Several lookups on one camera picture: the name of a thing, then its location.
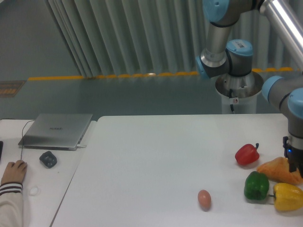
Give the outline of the person's hand on mouse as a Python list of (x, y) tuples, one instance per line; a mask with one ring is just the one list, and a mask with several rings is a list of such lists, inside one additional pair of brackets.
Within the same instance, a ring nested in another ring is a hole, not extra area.
[(4, 170), (1, 184), (5, 183), (23, 183), (27, 172), (27, 163), (23, 160), (9, 162)]

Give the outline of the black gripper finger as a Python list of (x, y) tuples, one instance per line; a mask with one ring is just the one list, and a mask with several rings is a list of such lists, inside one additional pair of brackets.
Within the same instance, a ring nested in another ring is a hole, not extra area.
[(290, 173), (293, 173), (297, 170), (296, 160), (294, 158), (289, 158), (288, 159), (288, 164), (289, 164), (289, 172)]

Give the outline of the cream striped sleeve forearm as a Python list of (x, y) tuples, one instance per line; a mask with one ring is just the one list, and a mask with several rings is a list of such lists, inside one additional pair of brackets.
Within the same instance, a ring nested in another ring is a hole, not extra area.
[(23, 185), (9, 182), (0, 186), (0, 226), (23, 226)]

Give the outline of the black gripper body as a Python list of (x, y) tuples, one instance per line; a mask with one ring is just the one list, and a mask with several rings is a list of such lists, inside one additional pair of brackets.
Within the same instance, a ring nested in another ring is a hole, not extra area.
[(303, 144), (302, 140), (292, 135), (283, 137), (284, 156), (294, 158), (296, 160), (296, 167), (303, 166)]

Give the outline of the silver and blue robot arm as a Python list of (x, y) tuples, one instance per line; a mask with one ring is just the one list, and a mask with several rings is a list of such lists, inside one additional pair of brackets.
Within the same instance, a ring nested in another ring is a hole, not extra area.
[(222, 96), (224, 113), (235, 112), (258, 94), (288, 120), (288, 135), (283, 138), (284, 156), (289, 171), (303, 169), (303, 78), (272, 76), (267, 80), (252, 71), (252, 44), (229, 40), (231, 28), (241, 14), (257, 10), (265, 16), (290, 52), (299, 68), (303, 66), (303, 27), (285, 0), (205, 0), (203, 10), (209, 21), (206, 46), (196, 57), (197, 70), (203, 78), (216, 77), (215, 88)]

